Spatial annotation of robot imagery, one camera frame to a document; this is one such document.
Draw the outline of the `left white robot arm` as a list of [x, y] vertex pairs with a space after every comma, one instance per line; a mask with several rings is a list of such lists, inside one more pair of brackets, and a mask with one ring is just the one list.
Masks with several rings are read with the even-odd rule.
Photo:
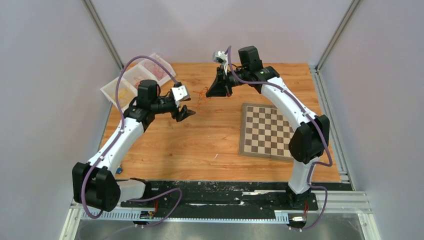
[[154, 80], [142, 80], [138, 84], [137, 95], [122, 113], [115, 132], [93, 157], [86, 163], [77, 162], [72, 169], [74, 200], [82, 204], [91, 218], [100, 215], [91, 213], [90, 208], [102, 213], [112, 211], [121, 202], [134, 200], [140, 207], [152, 203], [153, 193], [146, 189], [145, 181], [117, 180], [117, 169], [156, 115], [170, 113], [177, 122], [194, 115], [195, 111], [181, 104], [190, 99], [187, 87], [181, 82], [175, 83], [165, 95], [161, 95], [160, 86]]

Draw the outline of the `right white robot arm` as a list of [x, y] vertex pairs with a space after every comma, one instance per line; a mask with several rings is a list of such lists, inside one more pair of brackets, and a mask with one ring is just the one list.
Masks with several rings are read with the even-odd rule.
[[306, 107], [272, 66], [264, 66], [255, 46], [238, 50], [241, 63], [238, 68], [232, 64], [231, 49], [228, 47], [225, 51], [213, 53], [213, 61], [220, 66], [206, 97], [230, 97], [234, 87], [246, 84], [270, 100], [286, 117], [294, 131], [288, 143], [294, 163], [283, 201], [290, 208], [298, 209], [307, 201], [313, 188], [311, 177], [315, 166], [330, 167], [333, 164], [329, 151], [330, 120]]

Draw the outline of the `white three-compartment tray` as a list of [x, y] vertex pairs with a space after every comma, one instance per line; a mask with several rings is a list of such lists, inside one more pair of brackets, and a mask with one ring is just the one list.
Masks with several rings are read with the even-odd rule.
[[172, 65], [162, 58], [161, 54], [153, 53], [151, 58], [163, 65], [168, 73], [158, 64], [149, 59], [138, 59], [132, 62], [123, 74], [119, 83], [118, 102], [121, 110], [124, 111], [130, 101], [137, 95], [137, 87], [142, 80], [154, 80], [159, 86], [169, 82], [172, 77], [176, 77], [176, 72]]

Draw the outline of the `wooden chessboard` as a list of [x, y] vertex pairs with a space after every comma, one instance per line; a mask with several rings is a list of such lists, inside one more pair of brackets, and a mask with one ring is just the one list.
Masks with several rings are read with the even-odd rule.
[[294, 131], [277, 107], [243, 103], [241, 113], [240, 156], [294, 161], [289, 150]]

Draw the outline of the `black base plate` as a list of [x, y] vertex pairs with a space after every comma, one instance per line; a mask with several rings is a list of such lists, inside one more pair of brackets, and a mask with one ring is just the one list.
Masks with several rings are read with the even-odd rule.
[[287, 182], [260, 182], [260, 181], [172, 181], [157, 180], [148, 181], [146, 189], [142, 195], [142, 200], [147, 200], [162, 194], [161, 197], [148, 202], [125, 201], [121, 203], [123, 207], [148, 207], [153, 208], [156, 213], [162, 206], [167, 208], [169, 204], [164, 202], [170, 201], [177, 207], [181, 199], [188, 198], [189, 203], [195, 204], [213, 204], [213, 205], [234, 205], [236, 198], [241, 197], [243, 192], [267, 191], [282, 192], [280, 196], [273, 196], [276, 206], [287, 207], [290, 210], [299, 209], [307, 205], [308, 198], [312, 196], [312, 192], [323, 191], [322, 189], [313, 189], [306, 193], [305, 196], [296, 200], [292, 196], [288, 196], [286, 191], [289, 189]]

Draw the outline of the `aluminium frame rail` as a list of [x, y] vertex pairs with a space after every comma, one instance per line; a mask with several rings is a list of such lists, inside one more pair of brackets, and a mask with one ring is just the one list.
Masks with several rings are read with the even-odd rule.
[[317, 214], [359, 214], [372, 213], [366, 195], [354, 191], [314, 191], [307, 205], [299, 209], [277, 206], [272, 197], [278, 197], [282, 191], [242, 192], [235, 204], [189, 203], [185, 197], [178, 206], [165, 201], [169, 207], [162, 206], [154, 215], [149, 215], [148, 207], [117, 206], [111, 212], [104, 212], [99, 220], [141, 222], [187, 222], [187, 223], [259, 223], [289, 224], [305, 222], [308, 216]]

